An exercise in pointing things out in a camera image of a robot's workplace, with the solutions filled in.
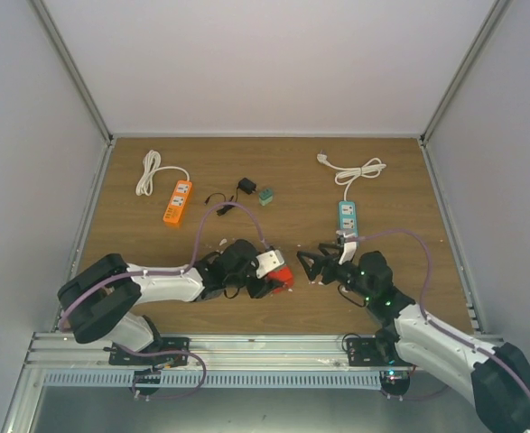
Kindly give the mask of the red cube socket adapter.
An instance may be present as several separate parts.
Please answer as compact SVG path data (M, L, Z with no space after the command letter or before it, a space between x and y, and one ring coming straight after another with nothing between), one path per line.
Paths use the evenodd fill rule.
M276 271L269 272L266 275L266 280L272 289L272 293L290 290L294 285L293 272L287 265Z

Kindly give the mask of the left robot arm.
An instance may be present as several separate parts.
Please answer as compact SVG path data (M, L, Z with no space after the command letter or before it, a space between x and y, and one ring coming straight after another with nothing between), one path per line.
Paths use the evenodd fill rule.
M132 313L134 306L212 300L229 290L246 290L250 298L261 299L293 284L293 273L279 250L260 252L239 239L180 267L147 268L111 253L65 283L57 297L63 323L77 343L109 340L139 363L152 364L162 351L179 350L181 345L166 343L150 318Z

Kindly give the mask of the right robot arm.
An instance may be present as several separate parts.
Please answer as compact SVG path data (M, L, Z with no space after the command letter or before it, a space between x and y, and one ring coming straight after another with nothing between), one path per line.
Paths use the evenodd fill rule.
M320 244L296 254L307 278L332 282L362 299L380 326L376 355L390 369L420 367L472 404L492 432L530 430L530 363L515 345L492 345L443 324L401 292L379 251L354 263L344 246Z

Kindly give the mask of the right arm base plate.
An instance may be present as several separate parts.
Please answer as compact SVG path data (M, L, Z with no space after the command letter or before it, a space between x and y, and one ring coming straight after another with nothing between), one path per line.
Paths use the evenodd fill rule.
M356 367L409 367L395 350L395 345L383 337L361 336L349 333L341 339L341 348L347 355L349 366Z

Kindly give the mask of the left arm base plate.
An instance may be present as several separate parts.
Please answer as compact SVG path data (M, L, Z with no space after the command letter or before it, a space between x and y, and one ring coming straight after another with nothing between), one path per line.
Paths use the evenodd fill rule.
M187 351L190 347L191 340L182 336L163 336L161 342L153 342L140 352L140 354L152 354L166 351ZM119 345L105 347L104 351L108 353L108 362L111 365L122 366L158 366L165 367L183 366L188 363L188 356L182 354L140 356L132 355Z

